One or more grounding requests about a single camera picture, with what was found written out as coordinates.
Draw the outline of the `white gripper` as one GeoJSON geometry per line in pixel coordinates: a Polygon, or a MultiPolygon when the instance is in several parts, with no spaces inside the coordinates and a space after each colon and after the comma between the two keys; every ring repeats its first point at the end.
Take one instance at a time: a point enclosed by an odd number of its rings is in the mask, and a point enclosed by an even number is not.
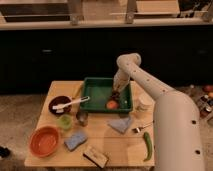
{"type": "Polygon", "coordinates": [[[130,76],[123,70],[119,69],[113,78],[113,90],[117,92],[122,92],[129,84],[129,81],[130,76]]]}

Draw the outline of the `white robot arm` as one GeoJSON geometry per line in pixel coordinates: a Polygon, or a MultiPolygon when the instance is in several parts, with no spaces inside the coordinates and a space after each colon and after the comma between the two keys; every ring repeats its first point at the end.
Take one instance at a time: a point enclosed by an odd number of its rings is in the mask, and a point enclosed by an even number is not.
{"type": "Polygon", "coordinates": [[[155,101],[155,171],[205,171],[199,109],[195,102],[141,69],[138,53],[120,55],[116,63],[114,90],[121,92],[133,79],[155,101]]]}

